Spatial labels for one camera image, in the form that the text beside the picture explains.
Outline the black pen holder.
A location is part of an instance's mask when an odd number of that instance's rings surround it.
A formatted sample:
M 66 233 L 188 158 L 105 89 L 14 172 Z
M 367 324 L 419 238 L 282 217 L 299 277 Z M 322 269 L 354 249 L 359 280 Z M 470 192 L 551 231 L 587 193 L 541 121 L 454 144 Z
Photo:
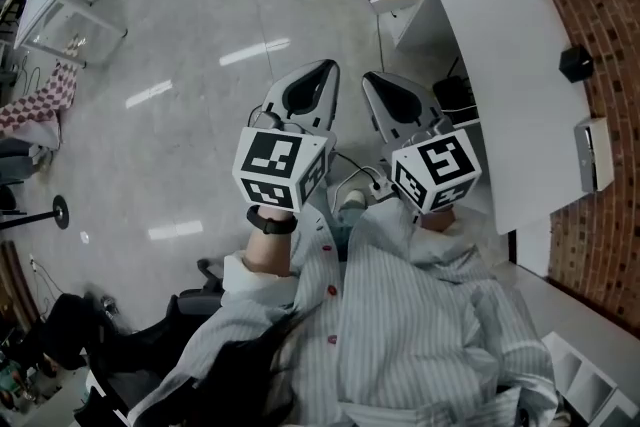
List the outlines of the black pen holder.
M 581 82 L 592 77 L 594 60 L 588 50 L 578 44 L 561 53 L 559 71 L 570 83 Z

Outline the blue jeans leg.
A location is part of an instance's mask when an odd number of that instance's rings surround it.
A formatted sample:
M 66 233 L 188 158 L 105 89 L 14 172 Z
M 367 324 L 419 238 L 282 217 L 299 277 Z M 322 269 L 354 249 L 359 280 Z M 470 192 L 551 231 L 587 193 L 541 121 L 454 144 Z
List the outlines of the blue jeans leg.
M 340 262 L 346 262 L 348 259 L 348 245 L 352 229 L 366 209 L 365 204 L 348 201 L 340 207 L 336 215 L 331 214 L 329 217 L 328 223 Z

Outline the pale shoe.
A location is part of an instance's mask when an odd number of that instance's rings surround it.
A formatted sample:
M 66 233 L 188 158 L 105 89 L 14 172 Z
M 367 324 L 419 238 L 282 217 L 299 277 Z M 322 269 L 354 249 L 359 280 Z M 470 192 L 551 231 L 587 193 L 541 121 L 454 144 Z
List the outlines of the pale shoe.
M 367 198 L 359 189 L 353 189 L 346 194 L 340 206 L 340 209 L 357 208 L 365 209 L 367 207 Z

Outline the small white box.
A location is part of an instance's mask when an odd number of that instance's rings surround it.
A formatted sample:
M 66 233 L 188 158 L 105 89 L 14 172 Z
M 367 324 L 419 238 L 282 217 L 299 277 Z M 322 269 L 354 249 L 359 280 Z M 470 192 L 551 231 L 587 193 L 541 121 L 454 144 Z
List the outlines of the small white box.
M 606 117 L 585 119 L 574 127 L 582 190 L 600 192 L 614 181 L 611 138 Z

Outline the black wristband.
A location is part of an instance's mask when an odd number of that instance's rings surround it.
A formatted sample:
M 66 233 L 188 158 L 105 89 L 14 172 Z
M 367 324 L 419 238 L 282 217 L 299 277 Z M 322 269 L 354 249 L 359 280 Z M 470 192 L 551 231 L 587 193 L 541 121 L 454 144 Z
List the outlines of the black wristband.
M 298 220 L 294 215 L 290 215 L 283 220 L 272 217 L 263 217 L 260 213 L 261 206 L 253 205 L 246 213 L 247 220 L 265 235 L 289 235 L 297 227 Z

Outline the red checkered cloth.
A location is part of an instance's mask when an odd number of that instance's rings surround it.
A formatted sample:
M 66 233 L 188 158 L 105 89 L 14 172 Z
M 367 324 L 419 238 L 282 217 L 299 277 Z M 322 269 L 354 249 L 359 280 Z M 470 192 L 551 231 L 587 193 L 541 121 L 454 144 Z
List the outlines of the red checkered cloth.
M 0 139 L 56 121 L 73 104 L 77 74 L 76 66 L 57 63 L 43 87 L 0 107 Z

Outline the black office chair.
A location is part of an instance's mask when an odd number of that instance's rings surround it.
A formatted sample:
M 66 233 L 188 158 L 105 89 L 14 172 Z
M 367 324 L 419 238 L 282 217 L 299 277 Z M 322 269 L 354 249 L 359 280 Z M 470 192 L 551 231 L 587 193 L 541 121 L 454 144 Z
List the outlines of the black office chair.
M 45 320 L 41 350 L 52 367 L 88 369 L 87 398 L 73 411 L 73 427 L 133 427 L 127 419 L 176 366 L 184 348 L 221 306 L 222 272 L 197 261 L 206 282 L 173 295 L 165 316 L 141 331 L 125 333 L 94 296 L 64 293 Z

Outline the person's right forearm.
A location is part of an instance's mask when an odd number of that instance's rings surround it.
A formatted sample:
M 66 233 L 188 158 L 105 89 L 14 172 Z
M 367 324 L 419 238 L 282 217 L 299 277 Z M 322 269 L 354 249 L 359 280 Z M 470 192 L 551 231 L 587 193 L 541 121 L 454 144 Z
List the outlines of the person's right forearm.
M 420 227 L 433 232 L 444 232 L 455 221 L 456 216 L 453 209 L 433 211 L 420 216 Z

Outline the striped button shirt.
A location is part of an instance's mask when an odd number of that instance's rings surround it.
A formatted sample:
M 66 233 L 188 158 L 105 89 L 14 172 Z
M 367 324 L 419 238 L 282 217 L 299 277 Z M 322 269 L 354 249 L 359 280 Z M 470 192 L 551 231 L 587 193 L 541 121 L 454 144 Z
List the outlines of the striped button shirt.
M 549 427 L 551 355 L 463 220 L 367 206 L 340 262 L 330 215 L 319 198 L 297 216 L 287 277 L 226 256 L 220 309 L 133 427 Z

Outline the black round stand base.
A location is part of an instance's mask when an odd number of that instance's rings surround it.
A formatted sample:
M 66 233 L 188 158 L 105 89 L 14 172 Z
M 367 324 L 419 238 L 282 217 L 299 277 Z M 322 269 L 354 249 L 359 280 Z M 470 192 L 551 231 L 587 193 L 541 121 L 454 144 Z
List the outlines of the black round stand base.
M 52 201 L 50 211 L 28 215 L 19 219 L 0 222 L 0 232 L 22 225 L 27 225 L 47 219 L 53 219 L 59 229 L 65 230 L 69 226 L 70 216 L 66 200 L 61 195 L 56 195 Z

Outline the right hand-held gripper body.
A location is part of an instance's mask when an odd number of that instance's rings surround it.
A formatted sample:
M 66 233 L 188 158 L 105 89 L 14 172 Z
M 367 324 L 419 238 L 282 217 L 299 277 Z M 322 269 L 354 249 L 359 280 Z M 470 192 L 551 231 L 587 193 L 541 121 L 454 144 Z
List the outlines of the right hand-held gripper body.
M 454 128 L 446 116 L 401 143 L 389 144 L 385 151 L 390 181 L 421 214 L 452 207 L 482 175 L 466 131 Z

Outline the white desk cabinet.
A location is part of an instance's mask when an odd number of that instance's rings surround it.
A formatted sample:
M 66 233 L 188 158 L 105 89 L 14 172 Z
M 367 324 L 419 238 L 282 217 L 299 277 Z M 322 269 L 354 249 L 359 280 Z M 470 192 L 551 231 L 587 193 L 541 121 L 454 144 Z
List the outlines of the white desk cabinet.
M 559 70 L 570 46 L 553 0 L 441 0 L 480 118 L 498 233 L 584 196 L 576 126 L 585 87 Z

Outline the person's left forearm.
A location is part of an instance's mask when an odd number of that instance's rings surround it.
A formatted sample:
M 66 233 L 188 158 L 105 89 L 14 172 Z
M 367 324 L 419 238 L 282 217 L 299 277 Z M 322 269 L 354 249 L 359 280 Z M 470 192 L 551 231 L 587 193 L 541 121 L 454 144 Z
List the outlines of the person's left forearm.
M 283 220 L 293 215 L 291 212 L 261 206 L 263 217 Z M 254 273 L 271 274 L 278 277 L 290 275 L 291 234 L 265 235 L 253 226 L 243 261 Z

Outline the white power strip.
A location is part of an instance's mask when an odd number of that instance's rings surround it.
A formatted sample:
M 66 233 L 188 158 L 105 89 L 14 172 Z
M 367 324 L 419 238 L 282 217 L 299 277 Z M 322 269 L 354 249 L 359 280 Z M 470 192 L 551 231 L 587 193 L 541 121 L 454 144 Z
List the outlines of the white power strip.
M 369 185 L 370 193 L 376 202 L 384 201 L 396 193 L 394 186 L 387 176 L 379 171 L 372 171 L 374 180 Z

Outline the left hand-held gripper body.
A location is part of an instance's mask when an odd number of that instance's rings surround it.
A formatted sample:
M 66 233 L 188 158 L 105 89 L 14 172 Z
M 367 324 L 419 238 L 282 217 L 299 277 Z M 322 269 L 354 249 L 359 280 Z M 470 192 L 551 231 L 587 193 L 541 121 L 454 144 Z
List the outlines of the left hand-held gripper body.
M 233 178 L 251 205 L 298 213 L 329 171 L 330 130 L 255 108 L 240 133 Z

